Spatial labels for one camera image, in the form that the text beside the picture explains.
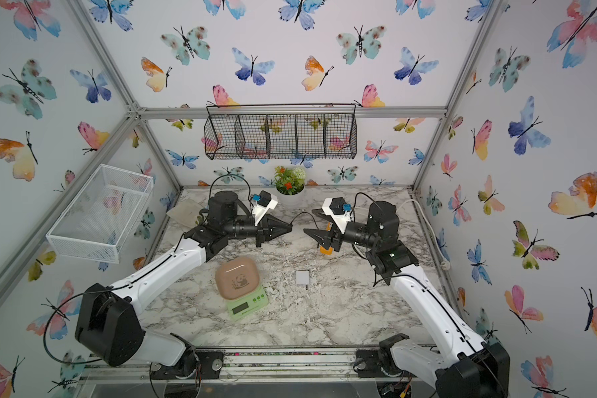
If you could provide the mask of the orange power strip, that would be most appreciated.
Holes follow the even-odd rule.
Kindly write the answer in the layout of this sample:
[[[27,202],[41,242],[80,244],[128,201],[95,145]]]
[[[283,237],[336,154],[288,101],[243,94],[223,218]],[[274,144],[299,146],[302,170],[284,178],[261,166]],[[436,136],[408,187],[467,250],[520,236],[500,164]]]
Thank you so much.
[[[328,223],[326,234],[323,237],[323,244],[320,245],[320,251],[324,255],[332,255],[339,252],[342,245],[342,234],[335,223]]]

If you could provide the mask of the white charger adapter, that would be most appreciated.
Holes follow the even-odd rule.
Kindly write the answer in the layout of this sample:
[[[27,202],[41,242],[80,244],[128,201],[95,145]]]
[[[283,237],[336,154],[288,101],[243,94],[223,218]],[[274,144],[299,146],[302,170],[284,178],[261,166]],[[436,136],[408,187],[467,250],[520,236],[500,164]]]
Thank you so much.
[[[295,274],[295,280],[297,285],[309,286],[310,273],[308,272],[308,270],[299,270]]]

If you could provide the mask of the green electronic scale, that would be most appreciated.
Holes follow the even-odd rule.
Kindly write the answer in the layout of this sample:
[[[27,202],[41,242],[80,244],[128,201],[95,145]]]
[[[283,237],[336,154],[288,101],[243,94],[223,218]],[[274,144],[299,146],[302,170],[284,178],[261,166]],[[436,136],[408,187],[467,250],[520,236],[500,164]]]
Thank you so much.
[[[265,308],[269,304],[268,295],[265,293],[263,285],[259,285],[255,290],[241,296],[240,298],[225,300],[227,312],[234,321],[245,318],[245,316],[255,313]]]

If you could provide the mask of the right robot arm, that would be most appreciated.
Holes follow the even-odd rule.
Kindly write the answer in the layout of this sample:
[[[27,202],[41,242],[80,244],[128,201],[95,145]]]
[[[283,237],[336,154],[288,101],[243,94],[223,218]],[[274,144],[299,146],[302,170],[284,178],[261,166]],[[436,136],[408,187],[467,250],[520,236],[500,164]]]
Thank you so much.
[[[326,199],[312,213],[331,227],[307,229],[305,234],[325,249],[339,251],[344,243],[365,249],[377,283],[390,286],[406,301],[436,345],[431,351],[405,337],[386,340],[383,355],[389,373],[408,372],[438,397],[508,395],[509,354],[472,330],[432,285],[399,237],[395,205],[373,202],[364,223],[355,221],[352,205],[341,197]]]

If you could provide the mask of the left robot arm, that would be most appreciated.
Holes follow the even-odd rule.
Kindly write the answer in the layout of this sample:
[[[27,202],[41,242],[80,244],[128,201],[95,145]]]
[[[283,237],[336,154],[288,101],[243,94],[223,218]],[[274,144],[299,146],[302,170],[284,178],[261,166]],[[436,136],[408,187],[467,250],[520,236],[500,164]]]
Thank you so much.
[[[230,241],[252,238],[262,245],[291,232],[288,222],[270,215],[279,203],[276,195],[262,191],[253,201],[253,207],[248,207],[235,192],[215,194],[202,210],[206,220],[183,233],[174,248],[110,286],[91,285],[81,303],[76,341],[109,366],[144,361],[176,369],[182,376],[192,373],[198,363],[192,344],[181,337],[144,329],[139,315]]]

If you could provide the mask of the potted plant white pot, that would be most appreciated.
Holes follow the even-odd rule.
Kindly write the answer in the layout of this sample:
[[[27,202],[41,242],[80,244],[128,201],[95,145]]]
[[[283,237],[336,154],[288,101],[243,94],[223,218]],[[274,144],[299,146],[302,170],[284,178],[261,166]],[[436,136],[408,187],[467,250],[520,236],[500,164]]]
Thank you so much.
[[[305,194],[306,182],[306,169],[302,166],[275,167],[273,184],[278,192],[278,199],[284,207],[300,207]]]

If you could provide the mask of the pink square plate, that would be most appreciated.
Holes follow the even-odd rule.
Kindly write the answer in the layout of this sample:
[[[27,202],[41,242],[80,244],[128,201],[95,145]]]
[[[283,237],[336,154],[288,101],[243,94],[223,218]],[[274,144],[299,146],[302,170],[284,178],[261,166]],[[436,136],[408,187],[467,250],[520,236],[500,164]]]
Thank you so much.
[[[215,282],[222,298],[236,300],[259,288],[260,275],[251,258],[238,257],[217,269]]]

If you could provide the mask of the beige cloth green stripes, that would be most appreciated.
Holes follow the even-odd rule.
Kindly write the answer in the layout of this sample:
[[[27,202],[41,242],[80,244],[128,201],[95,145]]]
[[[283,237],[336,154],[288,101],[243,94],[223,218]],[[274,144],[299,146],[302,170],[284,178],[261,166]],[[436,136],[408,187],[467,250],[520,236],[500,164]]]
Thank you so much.
[[[183,199],[167,211],[167,216],[182,226],[193,228],[204,222],[201,210],[204,210],[204,207],[199,203],[191,199]]]

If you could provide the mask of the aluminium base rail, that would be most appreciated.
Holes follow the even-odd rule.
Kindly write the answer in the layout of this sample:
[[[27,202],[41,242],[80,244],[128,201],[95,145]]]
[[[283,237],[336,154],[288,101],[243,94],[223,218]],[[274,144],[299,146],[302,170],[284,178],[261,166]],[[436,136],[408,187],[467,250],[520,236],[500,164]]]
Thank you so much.
[[[174,388],[220,383],[411,380],[433,387],[482,381],[498,389],[504,380],[497,374],[503,367],[496,363],[494,350],[486,344],[477,353],[460,351],[454,359],[429,344],[402,340],[393,345],[341,348],[199,348],[196,361],[197,371],[188,378],[176,377],[163,365],[88,366],[78,385]]]

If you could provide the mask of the white mesh wall basket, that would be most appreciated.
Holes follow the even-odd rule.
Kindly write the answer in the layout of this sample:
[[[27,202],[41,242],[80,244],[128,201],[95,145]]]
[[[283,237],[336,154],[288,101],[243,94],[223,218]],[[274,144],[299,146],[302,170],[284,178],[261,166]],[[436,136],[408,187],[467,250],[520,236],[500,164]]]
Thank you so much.
[[[118,264],[153,189],[150,176],[101,164],[46,233],[46,241],[57,255]]]

